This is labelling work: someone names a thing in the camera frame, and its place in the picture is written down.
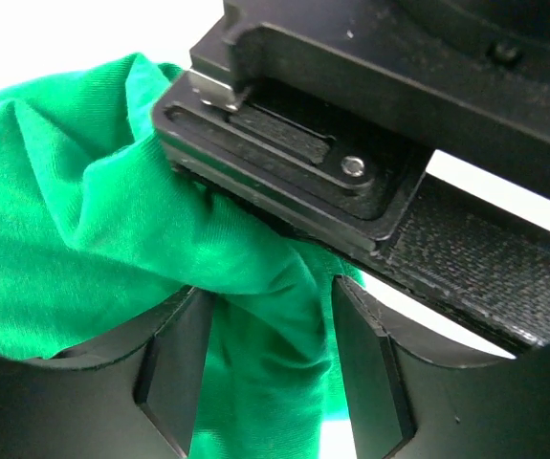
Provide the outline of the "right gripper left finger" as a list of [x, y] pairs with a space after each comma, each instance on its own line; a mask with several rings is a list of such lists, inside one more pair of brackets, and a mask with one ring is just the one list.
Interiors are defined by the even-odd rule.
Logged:
[[49, 359], [0, 356], [0, 458], [186, 458], [212, 296], [185, 287]]

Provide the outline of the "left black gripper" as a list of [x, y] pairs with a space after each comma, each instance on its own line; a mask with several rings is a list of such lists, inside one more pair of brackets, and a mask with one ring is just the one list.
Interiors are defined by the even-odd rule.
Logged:
[[550, 1], [228, 1], [156, 103], [169, 159], [375, 249], [444, 150], [550, 199]]

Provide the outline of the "green t shirt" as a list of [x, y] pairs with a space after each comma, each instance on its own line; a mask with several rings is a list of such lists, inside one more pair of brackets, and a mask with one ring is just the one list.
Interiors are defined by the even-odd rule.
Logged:
[[175, 173], [140, 54], [0, 91], [0, 354], [48, 358], [186, 285], [222, 299], [194, 458], [350, 458], [331, 283], [359, 272]]

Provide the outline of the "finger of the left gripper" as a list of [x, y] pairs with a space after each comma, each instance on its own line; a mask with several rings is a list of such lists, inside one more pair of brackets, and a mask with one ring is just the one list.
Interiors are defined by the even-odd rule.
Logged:
[[550, 231], [423, 179], [393, 235], [350, 262], [517, 352], [550, 343]]

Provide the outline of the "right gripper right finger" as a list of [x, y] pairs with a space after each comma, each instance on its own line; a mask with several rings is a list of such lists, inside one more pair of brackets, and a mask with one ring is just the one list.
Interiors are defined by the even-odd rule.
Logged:
[[550, 458], [550, 344], [514, 359], [448, 339], [338, 276], [332, 306], [361, 458]]

